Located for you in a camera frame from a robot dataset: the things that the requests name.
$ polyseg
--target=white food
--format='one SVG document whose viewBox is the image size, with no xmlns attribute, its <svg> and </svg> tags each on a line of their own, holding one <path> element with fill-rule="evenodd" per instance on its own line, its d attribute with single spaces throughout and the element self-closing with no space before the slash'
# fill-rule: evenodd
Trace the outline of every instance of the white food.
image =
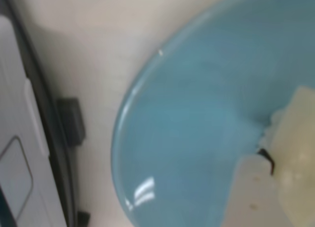
<svg viewBox="0 0 315 227">
<path fill-rule="evenodd" d="M 273 116 L 259 145 L 275 161 L 284 212 L 295 227 L 309 227 L 315 222 L 315 91 L 300 87 L 278 125 L 280 117 Z"/>
</svg>

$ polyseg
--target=black strip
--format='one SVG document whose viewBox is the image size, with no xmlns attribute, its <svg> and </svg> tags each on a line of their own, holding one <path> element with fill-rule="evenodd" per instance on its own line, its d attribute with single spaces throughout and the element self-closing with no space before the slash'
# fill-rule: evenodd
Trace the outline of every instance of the black strip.
<svg viewBox="0 0 315 227">
<path fill-rule="evenodd" d="M 271 170 L 270 170 L 270 175 L 273 175 L 274 174 L 274 170 L 275 170 L 275 161 L 271 158 L 271 156 L 269 155 L 269 153 L 265 150 L 265 149 L 263 149 L 263 148 L 261 148 L 258 152 L 257 152 L 257 154 L 259 154 L 259 155 L 261 155 L 261 156 L 263 156 L 264 158 L 266 158 L 269 162 L 270 162 L 270 164 L 271 164 Z"/>
</svg>

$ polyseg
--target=blue ceramic dish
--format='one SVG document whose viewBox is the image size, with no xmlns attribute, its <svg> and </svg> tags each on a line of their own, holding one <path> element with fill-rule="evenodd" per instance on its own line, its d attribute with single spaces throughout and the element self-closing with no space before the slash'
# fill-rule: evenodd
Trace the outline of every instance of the blue ceramic dish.
<svg viewBox="0 0 315 227">
<path fill-rule="evenodd" d="M 162 50 L 117 117 L 116 192 L 135 227 L 219 227 L 239 158 L 315 87 L 315 0 L 224 0 Z"/>
</svg>

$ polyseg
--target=light blue plate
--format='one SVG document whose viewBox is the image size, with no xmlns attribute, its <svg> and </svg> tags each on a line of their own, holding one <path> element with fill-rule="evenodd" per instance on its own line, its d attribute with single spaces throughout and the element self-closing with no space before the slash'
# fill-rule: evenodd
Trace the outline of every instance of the light blue plate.
<svg viewBox="0 0 315 227">
<path fill-rule="evenodd" d="M 219 227 L 239 158 L 315 87 L 315 0 L 224 0 L 162 50 L 117 117 L 117 195 L 135 227 Z"/>
</svg>

